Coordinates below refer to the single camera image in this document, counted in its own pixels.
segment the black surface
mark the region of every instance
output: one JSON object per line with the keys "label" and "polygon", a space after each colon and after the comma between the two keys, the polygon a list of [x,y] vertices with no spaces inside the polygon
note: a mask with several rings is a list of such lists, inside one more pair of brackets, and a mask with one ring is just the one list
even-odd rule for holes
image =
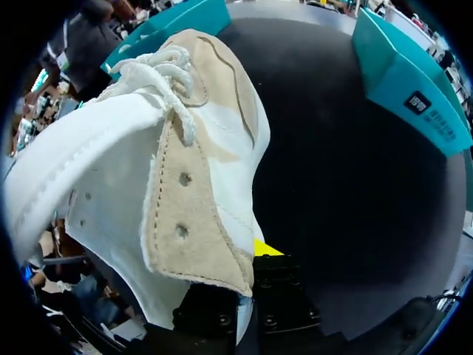
{"label": "black surface", "polygon": [[[244,6],[256,18],[243,18]],[[445,159],[364,98],[341,32],[352,19],[312,7],[301,21],[267,19],[297,15],[263,7],[231,5],[234,21],[219,35],[270,122],[255,215],[270,245],[301,260],[323,329],[353,338],[413,297],[442,292],[463,225],[463,157]]]}

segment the white shoelace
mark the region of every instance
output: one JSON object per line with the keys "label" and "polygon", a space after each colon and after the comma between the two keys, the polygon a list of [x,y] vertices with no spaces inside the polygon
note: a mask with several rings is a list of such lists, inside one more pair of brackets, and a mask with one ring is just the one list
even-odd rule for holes
{"label": "white shoelace", "polygon": [[155,87],[162,95],[157,96],[160,107],[166,112],[173,109],[177,113],[183,123],[183,143],[190,146],[195,141],[195,122],[192,114],[171,88],[172,81],[178,81],[184,86],[187,96],[190,96],[193,87],[192,77],[188,72],[190,67],[188,50],[174,45],[155,53],[119,61],[110,70],[111,73],[120,71],[121,77],[118,82],[107,87],[89,103],[133,93],[148,86]]}

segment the black metal bracket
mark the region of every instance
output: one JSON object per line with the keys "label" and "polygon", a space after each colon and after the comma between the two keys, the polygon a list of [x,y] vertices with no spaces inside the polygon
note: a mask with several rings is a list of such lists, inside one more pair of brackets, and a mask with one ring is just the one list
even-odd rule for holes
{"label": "black metal bracket", "polygon": [[237,307],[238,296],[232,291],[192,285],[173,312],[174,330],[147,325],[145,338],[133,340],[125,354],[233,354],[237,345]]}
{"label": "black metal bracket", "polygon": [[341,353],[346,339],[321,332],[319,310],[307,298],[292,257],[263,255],[253,268],[261,355]]}
{"label": "black metal bracket", "polygon": [[[414,355],[444,316],[427,299],[416,298],[371,331],[348,342],[342,333],[322,333],[319,310],[306,297],[299,265],[292,257],[255,257],[253,268],[261,355]],[[235,354],[238,302],[232,291],[195,284],[173,312],[174,330],[148,324],[143,340],[119,347],[111,346],[106,339],[95,340],[100,340],[106,355]],[[82,327],[82,333],[89,328]]]}

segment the bolt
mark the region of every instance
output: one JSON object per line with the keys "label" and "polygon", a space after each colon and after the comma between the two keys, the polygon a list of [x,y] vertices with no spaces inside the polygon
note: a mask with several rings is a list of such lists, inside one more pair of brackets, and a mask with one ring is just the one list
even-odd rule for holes
{"label": "bolt", "polygon": [[172,311],[172,315],[174,318],[181,320],[184,318],[184,313],[180,311],[179,308],[176,308]]}
{"label": "bolt", "polygon": [[270,282],[267,280],[267,279],[264,279],[262,282],[261,282],[261,288],[270,288],[271,287],[271,284]]}
{"label": "bolt", "polygon": [[266,315],[266,317],[265,317],[265,326],[273,327],[276,324],[278,324],[278,322],[276,321],[276,319],[274,318],[274,316],[272,314]]}
{"label": "bolt", "polygon": [[319,313],[313,309],[309,311],[309,318],[314,320],[315,318],[319,318]]}
{"label": "bolt", "polygon": [[224,314],[220,314],[219,323],[222,327],[226,327],[227,325],[230,325],[230,317]]}

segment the shoe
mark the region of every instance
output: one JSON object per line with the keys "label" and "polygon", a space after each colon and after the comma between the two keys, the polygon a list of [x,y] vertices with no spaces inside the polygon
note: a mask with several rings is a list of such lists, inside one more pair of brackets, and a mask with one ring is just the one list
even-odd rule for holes
{"label": "shoe", "polygon": [[16,256],[66,203],[67,233],[119,273],[149,322],[173,328],[190,283],[217,285],[240,294],[239,341],[253,240],[264,240],[251,190],[270,130],[256,90],[221,41],[194,30],[113,70],[116,84],[45,129],[8,173]]}

